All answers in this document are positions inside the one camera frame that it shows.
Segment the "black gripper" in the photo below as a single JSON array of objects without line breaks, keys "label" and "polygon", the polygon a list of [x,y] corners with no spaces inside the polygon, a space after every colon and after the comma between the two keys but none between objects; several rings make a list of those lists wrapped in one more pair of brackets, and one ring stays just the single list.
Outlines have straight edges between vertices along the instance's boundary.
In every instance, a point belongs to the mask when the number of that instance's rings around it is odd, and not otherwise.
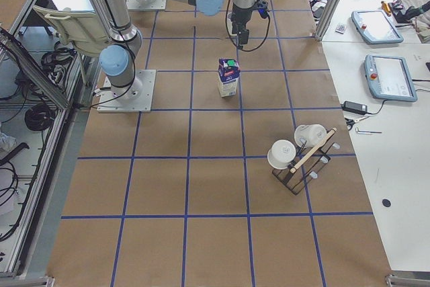
[{"label": "black gripper", "polygon": [[246,29],[246,25],[254,11],[257,11],[262,19],[269,17],[265,0],[233,0],[230,15],[231,32],[237,34],[238,49],[243,49],[243,46],[248,44],[249,30]]}]

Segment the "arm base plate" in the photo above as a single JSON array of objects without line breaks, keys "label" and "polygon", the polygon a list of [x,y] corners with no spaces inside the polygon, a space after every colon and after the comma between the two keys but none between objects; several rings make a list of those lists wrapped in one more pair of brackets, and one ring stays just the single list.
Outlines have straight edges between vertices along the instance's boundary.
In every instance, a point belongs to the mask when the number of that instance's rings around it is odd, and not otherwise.
[{"label": "arm base plate", "polygon": [[97,111],[100,113],[150,112],[155,87],[154,69],[137,70],[131,89],[113,87],[102,91]]},{"label": "arm base plate", "polygon": [[167,0],[126,0],[129,11],[164,11]]}]

